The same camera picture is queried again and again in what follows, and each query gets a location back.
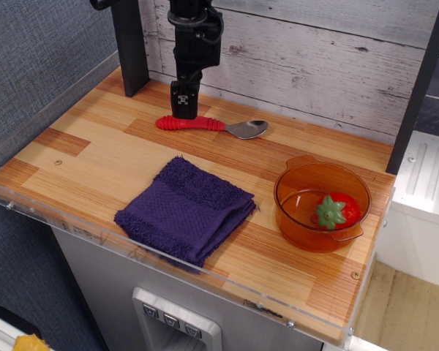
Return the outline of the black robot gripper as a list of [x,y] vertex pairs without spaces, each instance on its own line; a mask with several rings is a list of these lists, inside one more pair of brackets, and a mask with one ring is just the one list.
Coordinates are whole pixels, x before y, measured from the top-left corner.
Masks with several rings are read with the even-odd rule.
[[172,114],[195,119],[202,70],[220,64],[222,13],[214,7],[171,7],[168,21],[175,28],[173,54],[178,79],[170,85]]

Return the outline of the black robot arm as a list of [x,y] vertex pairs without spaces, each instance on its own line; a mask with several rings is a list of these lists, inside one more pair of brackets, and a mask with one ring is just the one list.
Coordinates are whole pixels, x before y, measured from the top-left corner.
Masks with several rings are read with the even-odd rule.
[[[111,9],[124,91],[132,97],[150,80],[138,2],[90,4],[98,11]],[[170,1],[168,22],[175,29],[176,79],[170,85],[172,114],[175,118],[193,120],[198,116],[203,70],[220,64],[222,13],[210,1]]]

